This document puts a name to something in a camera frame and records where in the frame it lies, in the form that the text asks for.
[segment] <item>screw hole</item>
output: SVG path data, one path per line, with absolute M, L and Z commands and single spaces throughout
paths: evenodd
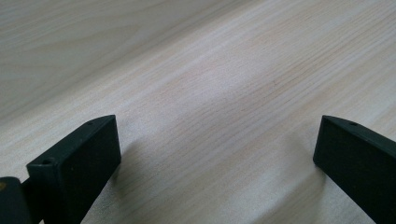
M 7 183 L 5 182 L 0 182 L 0 191 L 2 191 L 3 189 L 5 189 L 7 186 Z
M 41 162 L 41 164 L 43 164 L 43 165 L 49 165 L 49 164 L 53 164 L 54 161 L 55 161 L 55 159 L 53 159 L 53 158 L 48 158 L 48 159 L 43 160 L 43 162 Z

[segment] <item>matte black plastic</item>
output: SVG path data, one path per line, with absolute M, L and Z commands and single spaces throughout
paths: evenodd
M 396 143 L 323 116 L 314 162 L 376 223 L 396 223 Z
M 34 188 L 31 178 L 28 178 L 22 183 L 22 189 L 27 206 L 30 210 L 32 223 L 39 223 L 43 219 L 43 214 L 45 212 L 42 207 L 43 198 L 41 197 L 39 190 Z
M 32 223 L 21 182 L 16 177 L 0 178 L 0 223 Z
M 27 164 L 45 223 L 80 223 L 119 164 L 115 116 L 86 122 Z

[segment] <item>black block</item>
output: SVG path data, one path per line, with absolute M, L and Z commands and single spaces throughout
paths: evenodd
M 396 143 L 355 122 L 323 116 L 314 155 L 376 223 L 396 223 Z
M 21 182 L 16 177 L 0 178 L 0 223 L 32 223 Z
M 115 116 L 81 125 L 27 164 L 45 223 L 80 223 L 119 164 Z

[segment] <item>light wood surface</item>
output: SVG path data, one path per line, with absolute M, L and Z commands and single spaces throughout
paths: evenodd
M 395 140 L 395 93 L 395 1 L 0 3 L 0 176 L 117 116 L 83 223 L 373 223 L 313 150 L 323 114 Z

